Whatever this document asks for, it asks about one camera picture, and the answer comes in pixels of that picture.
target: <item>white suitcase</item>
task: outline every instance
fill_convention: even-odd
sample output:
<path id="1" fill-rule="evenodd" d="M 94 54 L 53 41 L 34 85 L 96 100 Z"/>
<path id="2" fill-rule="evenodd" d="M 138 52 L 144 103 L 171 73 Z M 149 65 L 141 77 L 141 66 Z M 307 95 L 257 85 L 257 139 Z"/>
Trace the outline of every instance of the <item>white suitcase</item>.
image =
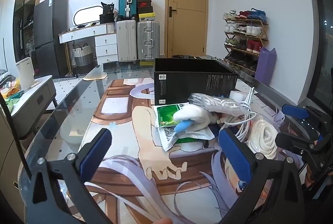
<path id="1" fill-rule="evenodd" d="M 137 55 L 137 27 L 135 20 L 123 20 L 116 23 L 118 60 L 133 61 Z"/>

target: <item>silver suitcase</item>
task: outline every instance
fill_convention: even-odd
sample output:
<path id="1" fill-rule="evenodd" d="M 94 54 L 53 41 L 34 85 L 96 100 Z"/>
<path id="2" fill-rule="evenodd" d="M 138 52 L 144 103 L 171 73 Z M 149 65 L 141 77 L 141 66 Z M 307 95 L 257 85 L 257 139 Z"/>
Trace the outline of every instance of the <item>silver suitcase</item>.
<path id="1" fill-rule="evenodd" d="M 138 59 L 159 57 L 159 22 L 138 22 Z"/>
<path id="2" fill-rule="evenodd" d="M 118 61 L 137 60 L 137 28 L 135 20 L 123 20 L 116 23 Z"/>

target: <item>refrigerator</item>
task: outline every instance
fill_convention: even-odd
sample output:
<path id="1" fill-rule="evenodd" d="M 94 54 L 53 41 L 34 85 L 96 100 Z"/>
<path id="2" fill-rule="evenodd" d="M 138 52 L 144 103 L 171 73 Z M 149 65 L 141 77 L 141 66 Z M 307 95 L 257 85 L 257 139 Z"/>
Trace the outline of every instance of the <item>refrigerator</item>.
<path id="1" fill-rule="evenodd" d="M 45 0 L 35 6 L 34 42 L 41 77 L 68 73 L 66 45 L 59 43 L 59 34 L 68 29 L 67 13 L 66 0 Z"/>

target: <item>anime character hand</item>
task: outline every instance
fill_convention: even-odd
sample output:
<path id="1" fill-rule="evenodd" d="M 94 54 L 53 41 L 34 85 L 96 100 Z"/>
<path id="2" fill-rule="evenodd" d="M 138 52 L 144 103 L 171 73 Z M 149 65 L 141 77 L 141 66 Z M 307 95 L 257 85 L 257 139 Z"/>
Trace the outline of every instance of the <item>anime character hand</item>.
<path id="1" fill-rule="evenodd" d="M 147 148 L 146 150 L 139 151 L 139 160 L 144 169 L 144 174 L 147 179 L 153 178 L 154 172 L 159 180 L 165 180 L 168 177 L 180 180 L 181 172 L 187 170 L 187 162 L 184 162 L 181 167 L 176 167 L 172 164 L 169 154 L 174 151 L 178 151 L 180 146 L 172 147 L 169 151 L 165 152 L 162 147 L 154 146 Z"/>

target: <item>white container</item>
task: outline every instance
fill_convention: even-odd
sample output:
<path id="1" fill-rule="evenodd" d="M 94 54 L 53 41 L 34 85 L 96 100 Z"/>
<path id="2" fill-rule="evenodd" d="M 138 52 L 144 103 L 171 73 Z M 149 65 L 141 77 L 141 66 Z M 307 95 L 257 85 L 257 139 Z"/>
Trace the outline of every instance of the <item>white container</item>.
<path id="1" fill-rule="evenodd" d="M 32 85 L 35 84 L 34 79 L 34 68 L 32 66 L 31 58 L 25 58 L 18 63 L 16 63 L 17 71 L 19 73 L 19 80 L 22 90 L 29 89 Z"/>

